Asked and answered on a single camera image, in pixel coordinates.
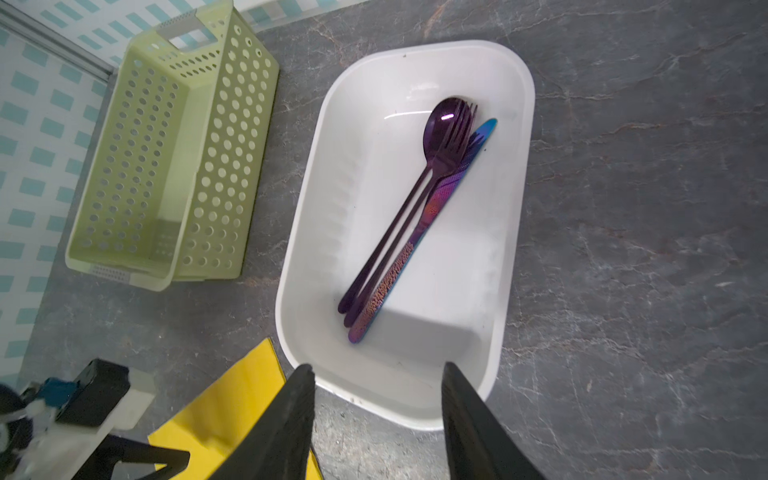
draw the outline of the white plastic tray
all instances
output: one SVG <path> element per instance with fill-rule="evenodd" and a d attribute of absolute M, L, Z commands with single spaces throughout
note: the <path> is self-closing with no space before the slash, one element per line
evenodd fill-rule
<path fill-rule="evenodd" d="M 478 103 L 475 126 L 488 118 L 498 126 L 353 345 L 336 305 L 425 166 L 429 112 L 452 95 Z M 292 365 L 311 363 L 324 389 L 414 429 L 442 428 L 446 361 L 488 397 L 534 99 L 523 61 L 487 41 L 385 51 L 339 76 L 320 109 L 277 290 L 277 334 Z"/>

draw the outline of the yellow napkin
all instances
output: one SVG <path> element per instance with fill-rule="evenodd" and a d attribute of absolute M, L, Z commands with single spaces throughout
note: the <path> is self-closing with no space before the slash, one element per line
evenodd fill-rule
<path fill-rule="evenodd" d="M 285 382 L 272 342 L 265 339 L 150 434 L 149 443 L 190 453 L 190 464 L 174 480 L 205 480 L 243 441 Z M 311 450 L 306 478 L 323 480 Z"/>

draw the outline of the spoon head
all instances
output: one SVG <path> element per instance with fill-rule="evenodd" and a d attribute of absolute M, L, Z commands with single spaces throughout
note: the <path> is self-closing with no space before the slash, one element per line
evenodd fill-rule
<path fill-rule="evenodd" d="M 440 148 L 445 132 L 453 123 L 453 113 L 460 104 L 466 104 L 458 97 L 449 97 L 437 104 L 432 110 L 424 127 L 424 155 L 430 158 Z"/>

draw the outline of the textured knife handle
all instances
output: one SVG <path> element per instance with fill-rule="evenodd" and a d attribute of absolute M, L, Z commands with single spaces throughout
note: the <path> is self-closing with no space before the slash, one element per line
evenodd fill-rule
<path fill-rule="evenodd" d="M 352 328 L 349 329 L 348 337 L 350 342 L 358 343 L 365 336 L 371 323 L 373 323 L 373 319 L 376 318 L 376 315 L 384 304 L 384 299 L 386 299 L 386 296 L 389 295 L 389 291 L 395 286 L 395 282 L 400 277 L 402 269 L 406 267 L 408 259 L 411 258 L 411 254 L 415 249 L 416 246 L 413 243 L 408 242 L 402 250 L 400 250 L 400 254 L 395 258 L 395 262 L 391 265 L 389 270 L 386 271 L 384 278 L 382 278 L 382 281 L 376 287 L 376 291 L 373 292 L 373 295 L 371 295 L 368 302 L 363 307 L 362 312 L 360 312 L 357 319 L 352 324 Z"/>

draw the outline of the perforated basket wall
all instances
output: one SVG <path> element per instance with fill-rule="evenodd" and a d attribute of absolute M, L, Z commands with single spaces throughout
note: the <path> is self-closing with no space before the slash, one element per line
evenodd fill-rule
<path fill-rule="evenodd" d="M 194 51 L 168 41 L 204 25 Z M 67 250 L 70 268 L 162 290 L 240 274 L 278 64 L 225 0 L 128 45 Z"/>

